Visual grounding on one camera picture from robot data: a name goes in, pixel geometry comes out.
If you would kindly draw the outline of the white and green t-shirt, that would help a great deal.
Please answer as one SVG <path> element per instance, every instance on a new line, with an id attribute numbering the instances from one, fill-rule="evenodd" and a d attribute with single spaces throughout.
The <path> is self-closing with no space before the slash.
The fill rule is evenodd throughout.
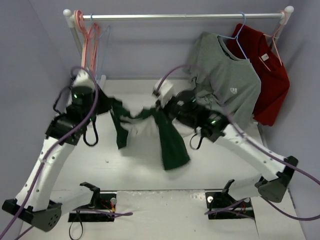
<path id="1" fill-rule="evenodd" d="M 119 150 L 129 146 L 134 137 L 159 136 L 160 156 L 165 171 L 187 165 L 191 158 L 183 137 L 165 114 L 155 106 L 143 108 L 132 115 L 124 103 L 111 98 L 110 115 L 116 130 L 116 145 Z"/>

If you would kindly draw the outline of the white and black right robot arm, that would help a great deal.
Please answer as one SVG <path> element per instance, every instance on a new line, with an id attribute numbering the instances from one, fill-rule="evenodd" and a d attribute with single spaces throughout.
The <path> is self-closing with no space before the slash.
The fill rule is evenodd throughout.
<path id="1" fill-rule="evenodd" d="M 235 129 L 228 118 L 215 110 L 197 103 L 192 90 L 183 90 L 177 95 L 172 90 L 154 92 L 156 106 L 171 120 L 192 128 L 201 139 L 208 139 L 228 149 L 258 171 L 258 175 L 242 180 L 231 179 L 221 193 L 221 200 L 233 206 L 241 199 L 262 197 L 273 203 L 280 203 L 293 177 L 298 160 L 276 154 L 280 161 L 273 159 L 272 151 L 252 137 Z"/>

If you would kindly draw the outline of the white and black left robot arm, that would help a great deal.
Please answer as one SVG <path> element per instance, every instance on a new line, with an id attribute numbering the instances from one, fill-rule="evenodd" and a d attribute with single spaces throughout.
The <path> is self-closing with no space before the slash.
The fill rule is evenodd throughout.
<path id="1" fill-rule="evenodd" d="M 35 166 L 15 198 L 6 199 L 2 210 L 32 227 L 44 232 L 51 231 L 61 216 L 79 207 L 96 209 L 100 204 L 100 188 L 82 182 L 79 188 L 62 198 L 51 198 L 66 160 L 89 123 L 111 109 L 111 99 L 100 87 L 75 86 L 71 89 L 71 104 L 66 111 L 53 118 L 45 132 L 40 155 Z"/>

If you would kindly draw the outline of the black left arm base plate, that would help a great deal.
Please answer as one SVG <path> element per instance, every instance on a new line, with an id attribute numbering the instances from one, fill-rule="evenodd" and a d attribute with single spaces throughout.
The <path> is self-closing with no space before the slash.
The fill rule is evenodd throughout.
<path id="1" fill-rule="evenodd" d="M 88 200 L 82 201 L 68 214 L 69 223 L 102 223 L 115 220 L 117 193 L 104 191 L 99 187 L 82 182 L 81 190 L 89 190 Z"/>

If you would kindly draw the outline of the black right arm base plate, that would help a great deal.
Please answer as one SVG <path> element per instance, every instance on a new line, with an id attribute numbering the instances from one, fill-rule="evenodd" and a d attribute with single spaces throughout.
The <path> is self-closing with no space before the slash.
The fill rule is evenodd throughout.
<path id="1" fill-rule="evenodd" d="M 234 179 L 229 180 L 221 191 L 205 192 L 207 215 L 209 220 L 255 220 L 255 214 L 250 198 L 235 200 L 229 195 Z"/>

